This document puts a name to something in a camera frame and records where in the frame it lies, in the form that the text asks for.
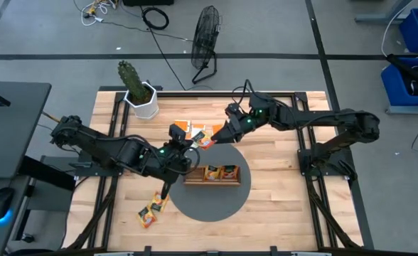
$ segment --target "gray floor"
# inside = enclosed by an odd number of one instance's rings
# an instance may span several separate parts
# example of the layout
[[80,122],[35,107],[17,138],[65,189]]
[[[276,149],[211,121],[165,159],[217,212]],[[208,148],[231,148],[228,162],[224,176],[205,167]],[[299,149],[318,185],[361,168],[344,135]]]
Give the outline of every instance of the gray floor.
[[[89,2],[77,0],[80,8]],[[353,17],[386,11],[393,2],[313,0],[326,54],[381,54],[385,26],[357,24]],[[200,10],[211,4],[223,15],[215,48],[218,53],[317,53],[303,0],[176,0],[173,6],[163,7],[171,21],[166,33],[192,39]],[[418,0],[412,5],[418,7]],[[138,8],[128,10],[139,13]],[[103,18],[146,28],[121,9],[110,9]],[[191,51],[190,43],[165,37],[158,40],[165,53]],[[397,26],[391,27],[385,50],[405,52]],[[159,52],[147,33],[104,24],[84,27],[72,0],[12,0],[0,20],[0,54],[82,53]],[[49,82],[53,89],[45,109],[57,116],[78,114],[88,124],[98,87],[121,84],[118,61],[0,60],[0,80]],[[180,90],[163,60],[131,62],[142,79],[166,90]],[[190,61],[170,60],[170,64],[190,87],[195,74]],[[217,75],[202,85],[231,90],[249,78],[257,90],[326,90],[319,60],[220,59],[218,65]],[[386,65],[371,60],[329,61],[341,107],[367,110],[381,119],[380,139],[352,148],[375,248],[418,252],[418,153],[410,149],[418,116],[384,114],[388,101],[380,73]],[[53,125],[46,119],[41,123]],[[56,149],[49,140],[49,131],[37,128],[28,154],[36,158],[72,155]],[[61,237],[62,233],[55,234],[56,242],[43,244],[55,249]]]

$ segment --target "black desk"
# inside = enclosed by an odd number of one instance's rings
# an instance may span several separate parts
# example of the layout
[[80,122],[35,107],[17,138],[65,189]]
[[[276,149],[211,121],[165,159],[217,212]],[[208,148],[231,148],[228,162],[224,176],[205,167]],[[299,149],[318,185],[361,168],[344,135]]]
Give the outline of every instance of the black desk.
[[51,85],[32,82],[0,82],[0,95],[11,102],[0,107],[0,188],[15,189],[11,208],[0,221],[0,255],[4,251],[28,188],[28,176],[15,176],[21,166]]
[[18,171],[50,89],[45,83],[0,82],[0,95],[11,102],[0,107],[0,178]]

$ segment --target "wooden tabletop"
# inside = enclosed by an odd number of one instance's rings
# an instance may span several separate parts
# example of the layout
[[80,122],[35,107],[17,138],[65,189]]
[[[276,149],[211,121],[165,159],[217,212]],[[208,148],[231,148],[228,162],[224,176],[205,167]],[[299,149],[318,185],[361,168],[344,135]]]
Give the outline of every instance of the wooden tabletop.
[[[115,94],[97,93],[91,128],[108,133]],[[307,96],[310,110],[329,109],[325,92],[307,92]],[[291,105],[288,98],[280,100]],[[191,120],[208,128],[223,124],[224,109],[230,102],[230,97],[159,98],[160,112],[153,120],[137,119],[131,110],[127,134],[140,134],[154,146],[161,146],[169,140],[168,128],[174,120]],[[248,109],[248,100],[242,106]],[[314,131],[318,142],[336,135],[333,127],[315,127]],[[309,137],[307,134],[305,137],[309,147]],[[252,175],[249,197],[237,213],[214,223],[200,222],[182,214],[171,198],[165,211],[156,214],[157,222],[144,229],[136,214],[149,203],[154,191],[161,190],[163,183],[125,173],[117,187],[108,249],[142,251],[145,245],[150,245],[153,251],[268,251],[271,245],[276,245],[283,251],[316,250],[309,197],[296,155],[299,148],[296,131],[278,132],[264,126],[246,135],[235,147],[246,158]],[[362,245],[348,182],[341,176],[324,179],[334,218],[354,242]],[[64,247],[75,240],[92,216],[98,180],[89,178],[77,188]],[[322,216],[321,225],[328,245]],[[96,245],[100,244],[101,236],[102,228],[99,228]]]

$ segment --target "computer mouse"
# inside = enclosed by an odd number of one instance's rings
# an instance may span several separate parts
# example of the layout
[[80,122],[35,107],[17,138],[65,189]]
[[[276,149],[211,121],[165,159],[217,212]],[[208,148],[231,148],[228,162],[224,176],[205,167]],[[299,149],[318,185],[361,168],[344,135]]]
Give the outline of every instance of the computer mouse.
[[2,219],[9,211],[13,194],[15,194],[15,190],[12,188],[0,189],[0,219]]

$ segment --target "blue crate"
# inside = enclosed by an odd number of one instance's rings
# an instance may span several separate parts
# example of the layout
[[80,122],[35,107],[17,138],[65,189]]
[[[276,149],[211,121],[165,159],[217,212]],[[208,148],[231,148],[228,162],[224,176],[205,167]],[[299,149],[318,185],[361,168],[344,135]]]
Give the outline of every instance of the blue crate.
[[[400,60],[410,67],[418,65],[418,58],[400,58]],[[402,75],[395,66],[389,65],[384,69],[381,78],[391,106],[418,106],[418,96],[408,94]]]
[[400,24],[400,31],[407,48],[412,53],[418,53],[418,9],[412,9],[408,17]]

